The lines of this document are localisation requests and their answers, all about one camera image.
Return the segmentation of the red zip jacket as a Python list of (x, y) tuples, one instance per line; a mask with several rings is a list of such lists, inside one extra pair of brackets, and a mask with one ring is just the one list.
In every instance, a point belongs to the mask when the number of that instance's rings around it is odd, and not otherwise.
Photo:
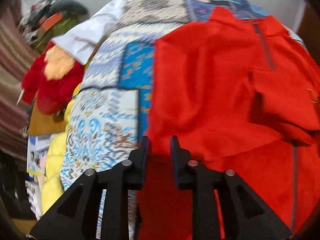
[(319, 199), (319, 67), (274, 17), (216, 7), (155, 43), (139, 239), (191, 239), (192, 194), (174, 183), (170, 139), (234, 170), (297, 233)]

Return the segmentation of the yellow plush blanket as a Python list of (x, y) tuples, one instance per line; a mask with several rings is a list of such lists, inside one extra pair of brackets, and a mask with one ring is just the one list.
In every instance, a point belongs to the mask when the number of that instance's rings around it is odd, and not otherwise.
[(64, 113), (65, 131), (56, 134), (49, 144), (45, 165), (46, 173), (43, 178), (43, 185), (41, 189), (41, 205), (43, 215), (63, 194), (63, 186), (61, 185), (60, 180), (60, 170), (66, 152), (67, 135), (73, 130), (73, 127), (70, 124), (71, 110), (75, 103), (74, 97), (79, 93), (80, 85), (81, 84), (78, 84), (76, 86), (72, 95), (72, 99), (68, 103)]

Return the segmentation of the mustard yellow cloth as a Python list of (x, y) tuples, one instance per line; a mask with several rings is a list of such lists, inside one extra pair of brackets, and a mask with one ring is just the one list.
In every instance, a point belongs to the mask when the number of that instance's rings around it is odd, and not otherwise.
[(28, 131), (30, 136), (64, 132), (65, 127), (64, 112), (46, 115), (40, 112), (37, 101), (34, 102)]

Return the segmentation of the blue patterned patchwork bedspread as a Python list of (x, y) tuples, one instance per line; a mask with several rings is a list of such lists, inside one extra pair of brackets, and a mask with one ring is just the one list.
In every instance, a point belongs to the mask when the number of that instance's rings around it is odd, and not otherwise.
[(206, 22), (217, 6), (241, 20), (267, 16), (247, 0), (114, 0), (103, 7), (117, 20), (68, 107), (64, 189), (88, 168), (103, 172), (129, 157), (148, 126), (155, 40), (185, 23)]

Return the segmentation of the red plush toy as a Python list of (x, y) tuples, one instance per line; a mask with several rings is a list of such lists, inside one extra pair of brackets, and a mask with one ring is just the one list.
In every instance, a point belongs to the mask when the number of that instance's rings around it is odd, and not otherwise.
[(71, 101), (84, 75), (84, 66), (65, 50), (49, 42), (25, 74), (20, 100), (31, 104), (36, 99), (43, 114), (55, 114)]

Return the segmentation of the white shirt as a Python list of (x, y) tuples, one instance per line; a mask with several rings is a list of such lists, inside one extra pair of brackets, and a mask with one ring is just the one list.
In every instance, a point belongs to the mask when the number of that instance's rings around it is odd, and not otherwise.
[(124, 5), (129, 1), (132, 0), (110, 1), (91, 18), (51, 41), (85, 65), (99, 42), (113, 31), (122, 16)]

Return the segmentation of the brown wooden door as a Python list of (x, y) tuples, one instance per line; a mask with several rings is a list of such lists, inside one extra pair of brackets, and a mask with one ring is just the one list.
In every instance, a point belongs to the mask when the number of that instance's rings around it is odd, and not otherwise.
[(298, 29), (298, 35), (304, 41), (314, 61), (320, 63), (320, 20), (317, 13), (306, 5), (304, 15)]

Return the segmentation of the green bag with clutter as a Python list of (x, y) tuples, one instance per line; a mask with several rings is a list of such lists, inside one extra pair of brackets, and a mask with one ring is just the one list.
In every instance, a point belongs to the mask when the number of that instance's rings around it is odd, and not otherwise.
[(29, 46), (43, 53), (49, 41), (88, 19), (88, 9), (75, 0), (40, 0), (21, 19), (18, 28)]

